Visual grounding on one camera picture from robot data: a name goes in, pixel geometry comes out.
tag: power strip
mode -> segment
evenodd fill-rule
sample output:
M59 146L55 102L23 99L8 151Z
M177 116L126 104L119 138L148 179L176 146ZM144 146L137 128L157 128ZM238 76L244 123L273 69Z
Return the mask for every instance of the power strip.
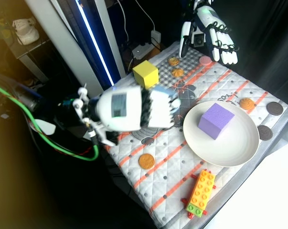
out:
M151 42L157 46L161 42L161 33L158 31L151 31L151 37L154 39L151 39ZM154 45L145 43L145 45L138 45L135 49L132 50L133 56L135 59L140 60L144 56L146 56L150 51L154 49Z

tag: led light strip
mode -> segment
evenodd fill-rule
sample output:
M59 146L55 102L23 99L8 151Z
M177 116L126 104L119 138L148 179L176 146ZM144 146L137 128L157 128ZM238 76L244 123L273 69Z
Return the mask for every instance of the led light strip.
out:
M108 76L110 82L111 82L111 85L113 86L113 85L114 85L113 80L112 80L112 78L111 78L111 75L110 75L110 73L109 73L109 70L107 69L107 65L106 65L106 63L105 63L105 60L104 60L102 54L101 54L101 51L100 51L100 49L99 49L99 46L98 46L98 44L97 44L97 42L96 42L96 39L95 39L95 36L94 36L94 34L93 34L93 31L92 31L92 29L91 29L91 27L90 27L90 24L88 23L88 20L87 20L87 18L86 18L85 12L83 11L82 7L80 6L79 0L75 0L75 1L76 1L76 3L77 3L78 9L79 9L79 11L80 11L80 13L81 13L81 16L82 16L82 18L83 18L83 21L85 22L85 26L86 26L86 28L87 28L90 36L91 36L91 39L92 39L92 41L93 41L93 43L94 43L94 46L95 46L96 50L97 50L97 53L98 53L99 58L100 58L100 60L101 60L101 62L102 62L102 65L104 66L104 69L105 69L105 71L106 71L106 73L107 73L107 76Z

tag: purple cube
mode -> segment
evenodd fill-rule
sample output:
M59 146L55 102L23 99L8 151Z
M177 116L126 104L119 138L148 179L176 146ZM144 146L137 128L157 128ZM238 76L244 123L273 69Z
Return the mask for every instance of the purple cube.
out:
M198 127L216 139L233 117L233 113L214 104L202 115Z

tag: round plate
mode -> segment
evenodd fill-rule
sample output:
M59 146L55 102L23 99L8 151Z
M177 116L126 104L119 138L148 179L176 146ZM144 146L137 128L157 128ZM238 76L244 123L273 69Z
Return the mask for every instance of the round plate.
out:
M199 129L201 116L214 104L235 114L216 140ZM255 123L239 107L226 102L209 101L193 107L185 117L186 142L204 161L222 167L233 167L249 161L256 153L259 134Z

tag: white shoe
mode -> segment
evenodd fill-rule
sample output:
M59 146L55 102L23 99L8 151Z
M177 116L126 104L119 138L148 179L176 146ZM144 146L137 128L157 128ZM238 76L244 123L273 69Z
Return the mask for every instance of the white shoe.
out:
M16 30L18 42L21 45L27 45L39 39L39 32L34 27L35 21L33 19L18 19L14 20L12 26Z

